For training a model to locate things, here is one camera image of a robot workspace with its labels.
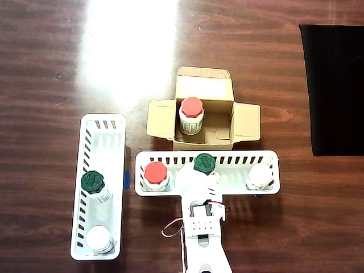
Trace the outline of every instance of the white cap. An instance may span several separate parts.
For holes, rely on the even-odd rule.
[[[110,243],[110,232],[104,226],[94,226],[86,234],[87,245],[95,250],[104,249]]]
[[[271,179],[271,168],[267,164],[258,163],[250,169],[246,183],[250,189],[262,189]]]

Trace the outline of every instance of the red-capped bottle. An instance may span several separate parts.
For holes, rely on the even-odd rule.
[[[149,191],[162,192],[169,182],[169,171],[162,162],[151,162],[144,170],[144,183]]]
[[[200,99],[185,98],[179,110],[180,128],[186,135],[196,135],[201,131],[204,118],[204,107]]]

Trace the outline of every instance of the wood grain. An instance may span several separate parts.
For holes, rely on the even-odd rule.
[[[364,24],[362,1],[3,0],[0,3],[1,272],[179,272],[161,227],[177,197],[125,192],[122,254],[69,255],[80,118],[122,113],[129,155],[170,150],[146,135],[148,100],[173,98],[182,65],[226,68],[235,99],[262,106],[276,196],[228,196],[234,272],[364,272],[364,158],[314,158],[299,23]]]

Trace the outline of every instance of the bottle cap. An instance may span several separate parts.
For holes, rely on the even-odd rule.
[[[167,178],[167,167],[162,162],[149,163],[144,171],[144,177],[150,184],[160,184]]]
[[[248,184],[256,188],[265,187],[272,179],[272,170],[267,164],[258,163],[250,169],[247,177]]]
[[[210,154],[203,153],[195,157],[195,165],[193,166],[193,169],[209,175],[214,171],[215,165],[215,158]]]
[[[110,242],[110,232],[104,226],[94,226],[86,234],[87,245],[95,250],[105,248]]]
[[[97,171],[85,172],[81,178],[81,187],[90,194],[99,193],[105,186],[104,177]]]
[[[185,98],[182,103],[182,113],[188,118],[197,118],[202,113],[202,101],[198,98],[189,97]]]

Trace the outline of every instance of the open cardboard box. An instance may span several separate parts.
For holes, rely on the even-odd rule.
[[[197,97],[204,104],[204,120],[196,135],[181,132],[181,101]],[[181,67],[176,98],[149,103],[147,134],[173,141],[173,150],[231,150],[234,143],[260,139],[260,106],[234,101],[230,73],[224,69]]]

